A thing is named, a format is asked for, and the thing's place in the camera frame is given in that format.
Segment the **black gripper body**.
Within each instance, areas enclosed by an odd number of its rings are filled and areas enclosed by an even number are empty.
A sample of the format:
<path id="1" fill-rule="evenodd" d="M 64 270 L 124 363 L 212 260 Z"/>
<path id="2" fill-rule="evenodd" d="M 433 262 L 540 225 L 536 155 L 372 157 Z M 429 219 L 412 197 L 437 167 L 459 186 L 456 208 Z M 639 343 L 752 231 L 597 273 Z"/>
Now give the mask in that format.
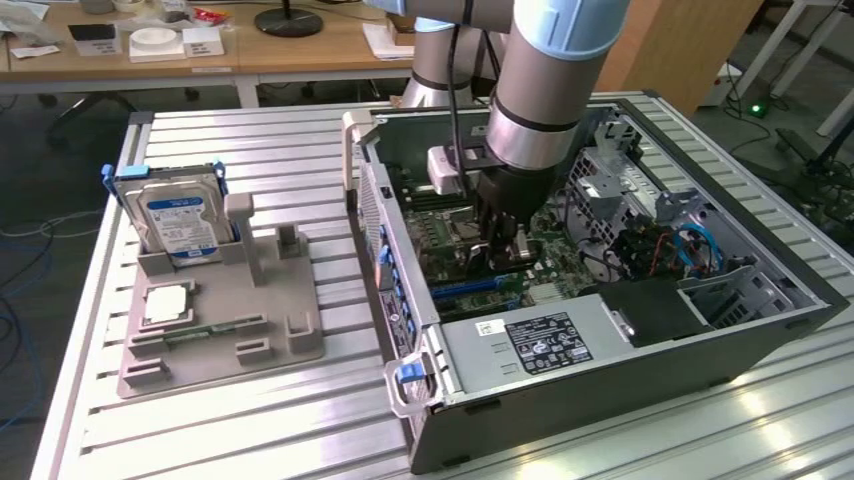
<path id="1" fill-rule="evenodd" d="M 509 216 L 516 221 L 528 221 L 543 207 L 553 183 L 553 167 L 543 170 L 509 166 L 483 169 L 476 186 L 479 219 Z"/>

